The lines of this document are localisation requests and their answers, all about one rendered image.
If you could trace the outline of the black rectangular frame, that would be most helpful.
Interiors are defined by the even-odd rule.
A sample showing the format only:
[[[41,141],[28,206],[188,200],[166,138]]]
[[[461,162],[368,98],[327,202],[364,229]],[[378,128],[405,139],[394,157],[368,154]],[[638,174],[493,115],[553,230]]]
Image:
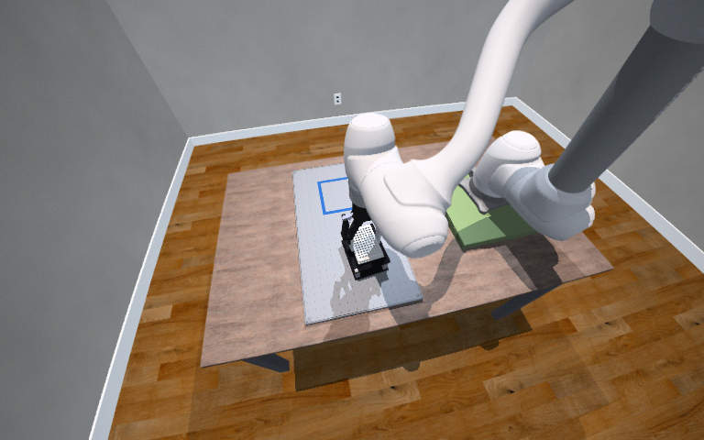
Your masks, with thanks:
[[[344,250],[346,252],[346,257],[348,259],[348,262],[349,262],[350,268],[352,270],[352,273],[354,275],[355,281],[389,269],[388,263],[391,263],[391,261],[387,255],[387,252],[386,252],[384,246],[382,245],[381,241],[379,243],[379,246],[384,254],[384,257],[378,258],[375,260],[371,260],[369,262],[359,264],[359,265],[358,265],[358,261],[356,259],[354,251],[351,252],[348,241],[341,240],[341,242],[342,242]]]

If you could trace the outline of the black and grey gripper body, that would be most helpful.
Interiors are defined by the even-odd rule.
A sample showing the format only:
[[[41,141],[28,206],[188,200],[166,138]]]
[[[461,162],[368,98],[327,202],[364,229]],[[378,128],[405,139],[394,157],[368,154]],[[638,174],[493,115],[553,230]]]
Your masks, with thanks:
[[[370,219],[370,217],[369,217],[369,214],[368,214],[366,208],[358,207],[358,206],[356,206],[355,204],[352,203],[352,211],[351,211],[351,213],[353,213],[353,214],[352,214],[352,218],[354,218],[354,219],[357,220],[357,221],[360,220],[361,216],[365,216],[365,217],[366,217],[366,220],[365,220],[364,222],[371,221],[371,219]]]

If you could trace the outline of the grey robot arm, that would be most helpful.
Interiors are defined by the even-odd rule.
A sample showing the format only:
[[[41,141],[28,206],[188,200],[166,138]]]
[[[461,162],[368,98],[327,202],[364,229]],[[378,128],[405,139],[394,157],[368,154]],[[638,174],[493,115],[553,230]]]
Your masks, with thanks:
[[[573,1],[507,3],[484,43],[456,133],[430,159],[403,164],[384,115],[349,122],[349,198],[366,208],[394,250],[418,259],[444,245],[457,186],[481,214],[510,204],[553,240],[591,227],[593,182],[704,70],[704,0],[654,0],[651,25],[555,163],[545,166],[538,141],[522,131],[499,137],[484,153],[525,42]]]

